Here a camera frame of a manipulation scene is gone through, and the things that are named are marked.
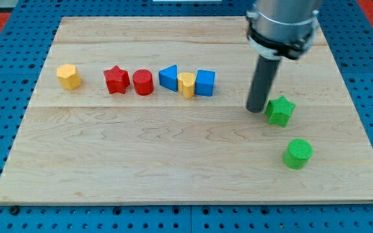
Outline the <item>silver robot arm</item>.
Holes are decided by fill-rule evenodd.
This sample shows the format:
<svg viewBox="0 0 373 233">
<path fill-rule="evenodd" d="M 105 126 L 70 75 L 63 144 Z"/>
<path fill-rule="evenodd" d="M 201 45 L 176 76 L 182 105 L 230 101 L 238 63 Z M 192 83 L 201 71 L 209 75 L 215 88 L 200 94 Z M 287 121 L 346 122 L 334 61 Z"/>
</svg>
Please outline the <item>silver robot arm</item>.
<svg viewBox="0 0 373 233">
<path fill-rule="evenodd" d="M 247 11 L 247 39 L 262 57 L 296 60 L 311 47 L 321 0 L 257 0 Z"/>
</svg>

